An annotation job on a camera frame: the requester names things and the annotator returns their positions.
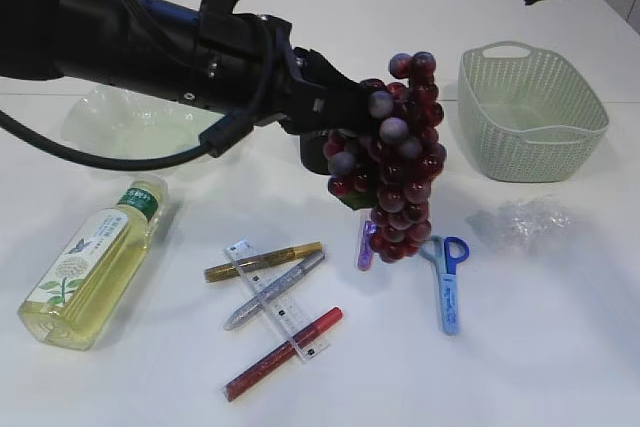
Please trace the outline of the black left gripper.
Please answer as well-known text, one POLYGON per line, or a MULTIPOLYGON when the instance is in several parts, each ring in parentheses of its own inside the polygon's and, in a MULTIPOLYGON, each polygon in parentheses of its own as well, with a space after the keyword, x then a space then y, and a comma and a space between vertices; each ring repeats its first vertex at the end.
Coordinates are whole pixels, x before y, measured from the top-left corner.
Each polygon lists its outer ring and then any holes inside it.
POLYGON ((247 135, 278 123, 293 135, 347 130, 370 132, 373 90, 352 81, 313 49, 293 47, 292 24, 274 16, 214 19, 199 37, 207 49, 205 94, 198 105, 223 117, 206 135, 247 135))

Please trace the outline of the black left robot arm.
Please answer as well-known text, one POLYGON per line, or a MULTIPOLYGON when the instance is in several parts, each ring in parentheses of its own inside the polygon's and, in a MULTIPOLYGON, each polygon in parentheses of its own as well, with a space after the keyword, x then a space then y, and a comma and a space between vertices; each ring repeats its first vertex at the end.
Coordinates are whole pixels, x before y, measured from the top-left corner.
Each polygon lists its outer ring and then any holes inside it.
POLYGON ((1 73, 78 78, 294 135, 373 127, 366 87, 293 47, 287 21, 238 13, 238 1, 1 0, 1 73))

